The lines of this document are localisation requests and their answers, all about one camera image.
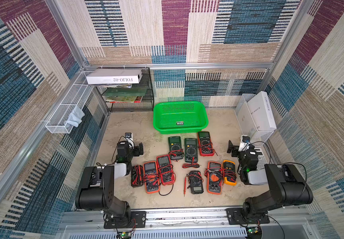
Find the dark green multimeter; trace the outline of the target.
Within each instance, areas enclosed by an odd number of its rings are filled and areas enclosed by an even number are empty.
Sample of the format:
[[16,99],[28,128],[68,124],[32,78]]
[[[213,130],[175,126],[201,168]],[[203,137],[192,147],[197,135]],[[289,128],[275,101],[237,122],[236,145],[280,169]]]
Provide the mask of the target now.
[[185,138],[185,162],[197,163],[198,162],[198,142],[196,138]]

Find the red multimeter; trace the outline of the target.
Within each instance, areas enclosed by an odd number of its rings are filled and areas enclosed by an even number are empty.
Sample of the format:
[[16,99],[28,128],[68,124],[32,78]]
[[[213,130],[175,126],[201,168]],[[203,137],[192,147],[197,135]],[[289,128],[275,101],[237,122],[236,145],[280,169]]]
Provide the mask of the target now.
[[198,135],[198,148],[201,156],[214,156],[215,149],[208,131],[200,131]]
[[169,155],[157,157],[157,169],[162,185],[167,186],[175,183],[175,173]]

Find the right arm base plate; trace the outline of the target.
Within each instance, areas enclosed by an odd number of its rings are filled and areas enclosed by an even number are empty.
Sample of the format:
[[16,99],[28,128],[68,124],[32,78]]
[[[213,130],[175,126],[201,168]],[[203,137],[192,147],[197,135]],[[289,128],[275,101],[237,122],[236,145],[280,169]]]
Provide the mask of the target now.
[[270,219],[266,213],[251,214],[245,212],[241,208],[227,208],[225,211],[230,225],[247,227],[253,224],[260,225],[270,223]]

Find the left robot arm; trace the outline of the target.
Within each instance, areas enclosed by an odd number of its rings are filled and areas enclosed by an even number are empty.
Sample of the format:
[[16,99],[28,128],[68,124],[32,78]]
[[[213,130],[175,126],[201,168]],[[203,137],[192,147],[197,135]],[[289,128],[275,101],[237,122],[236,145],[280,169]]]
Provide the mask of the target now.
[[78,210],[100,211],[103,213],[104,229],[144,228],[146,212],[133,212],[127,201],[114,196],[115,180],[131,176],[131,186],[144,185],[144,169],[132,165],[132,159],[144,154],[143,144],[135,145],[133,134],[125,133],[116,146],[116,158],[112,164],[86,167],[75,197]]

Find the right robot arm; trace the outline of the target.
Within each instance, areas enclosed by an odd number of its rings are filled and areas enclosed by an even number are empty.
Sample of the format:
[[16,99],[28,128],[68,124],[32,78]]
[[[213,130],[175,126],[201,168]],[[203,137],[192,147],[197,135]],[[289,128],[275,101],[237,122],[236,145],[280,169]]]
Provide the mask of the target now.
[[261,154],[256,151],[249,136],[242,136],[238,146],[228,142],[227,152],[238,159],[235,171],[245,185],[268,185],[268,191],[248,197],[242,207],[226,210],[231,225],[247,227],[268,224],[268,212],[285,206],[311,204],[313,193],[307,184],[307,175],[301,175],[298,163],[265,164],[258,169]]

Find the green plastic basket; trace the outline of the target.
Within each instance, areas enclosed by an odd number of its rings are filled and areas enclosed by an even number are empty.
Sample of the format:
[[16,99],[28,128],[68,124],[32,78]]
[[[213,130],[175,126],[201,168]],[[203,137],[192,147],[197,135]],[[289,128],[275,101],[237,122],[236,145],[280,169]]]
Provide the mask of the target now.
[[161,134],[196,133],[208,124],[206,108],[198,101],[166,102],[154,107],[153,126]]

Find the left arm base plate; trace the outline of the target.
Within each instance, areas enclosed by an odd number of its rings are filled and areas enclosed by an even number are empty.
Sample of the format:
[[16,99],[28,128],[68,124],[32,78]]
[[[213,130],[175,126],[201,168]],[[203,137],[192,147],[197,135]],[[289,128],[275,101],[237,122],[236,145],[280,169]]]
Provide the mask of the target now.
[[146,225],[147,212],[133,211],[123,217],[104,214],[104,229],[137,229],[144,228]]

